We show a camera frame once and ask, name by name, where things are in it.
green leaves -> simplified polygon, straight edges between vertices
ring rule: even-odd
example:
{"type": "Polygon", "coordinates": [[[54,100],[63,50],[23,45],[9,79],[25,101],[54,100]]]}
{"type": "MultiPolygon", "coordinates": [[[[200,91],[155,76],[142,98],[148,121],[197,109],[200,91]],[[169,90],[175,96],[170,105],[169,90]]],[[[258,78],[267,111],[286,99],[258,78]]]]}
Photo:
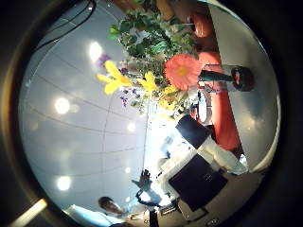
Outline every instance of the green leaves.
{"type": "Polygon", "coordinates": [[[135,58],[143,58],[145,56],[145,47],[143,44],[133,44],[127,49],[130,56],[135,58]]]}
{"type": "Polygon", "coordinates": [[[131,20],[124,20],[120,25],[120,32],[130,32],[131,28],[134,27],[134,22],[131,20]]]}
{"type": "Polygon", "coordinates": [[[166,50],[168,47],[169,47],[169,46],[168,46],[167,42],[161,41],[161,42],[159,42],[159,43],[156,44],[156,45],[152,45],[152,46],[151,46],[151,51],[152,51],[154,54],[159,54],[159,53],[165,52],[165,50],[166,50]]]}
{"type": "Polygon", "coordinates": [[[144,3],[145,0],[133,0],[133,1],[138,3],[138,4],[142,4],[142,3],[144,3]]]}
{"type": "Polygon", "coordinates": [[[117,39],[117,37],[118,37],[119,35],[120,35],[120,31],[119,31],[117,25],[112,25],[112,26],[110,27],[110,33],[109,33],[109,35],[108,35],[108,38],[109,38],[110,40],[115,40],[115,39],[117,39]]]}

person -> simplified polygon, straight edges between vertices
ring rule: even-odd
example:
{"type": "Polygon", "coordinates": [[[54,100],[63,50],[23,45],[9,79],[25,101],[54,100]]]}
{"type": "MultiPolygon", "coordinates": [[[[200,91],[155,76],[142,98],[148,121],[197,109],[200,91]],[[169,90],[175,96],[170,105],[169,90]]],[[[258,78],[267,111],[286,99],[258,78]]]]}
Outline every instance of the person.
{"type": "Polygon", "coordinates": [[[132,200],[127,205],[120,207],[110,197],[99,198],[98,205],[106,211],[106,215],[120,219],[124,219],[130,214],[139,213],[149,209],[147,205],[141,204],[137,200],[132,200]]]}
{"type": "Polygon", "coordinates": [[[126,206],[120,207],[112,198],[106,196],[98,199],[98,205],[107,211],[109,215],[116,218],[126,218],[131,213],[151,210],[154,206],[160,207],[159,203],[162,199],[151,189],[151,173],[147,169],[141,172],[139,181],[132,180],[132,182],[135,183],[140,190],[135,195],[136,199],[129,202],[126,206]],[[146,192],[150,196],[150,201],[143,201],[141,199],[143,192],[146,192]]]}

recessed light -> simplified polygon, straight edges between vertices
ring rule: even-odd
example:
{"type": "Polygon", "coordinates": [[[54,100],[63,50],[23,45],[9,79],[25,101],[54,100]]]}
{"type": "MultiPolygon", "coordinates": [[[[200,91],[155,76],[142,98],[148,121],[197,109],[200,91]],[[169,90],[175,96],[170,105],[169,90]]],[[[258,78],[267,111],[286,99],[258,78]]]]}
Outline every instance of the recessed light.
{"type": "Polygon", "coordinates": [[[57,180],[57,186],[61,191],[67,191],[70,187],[71,179],[67,176],[62,176],[57,180]]]}
{"type": "Polygon", "coordinates": [[[130,123],[130,124],[127,126],[127,129],[128,129],[130,132],[134,132],[134,131],[135,131],[135,123],[130,123]]]}
{"type": "Polygon", "coordinates": [[[125,168],[125,172],[126,172],[126,173],[130,173],[131,170],[132,170],[132,169],[131,169],[130,167],[126,167],[126,168],[125,168]]]}
{"type": "Polygon", "coordinates": [[[70,109],[69,101],[64,97],[58,98],[55,102],[55,109],[58,114],[66,114],[70,109]]]}
{"type": "Polygon", "coordinates": [[[92,42],[89,47],[89,57],[93,62],[96,62],[97,59],[102,55],[102,47],[97,42],[92,42]]]}

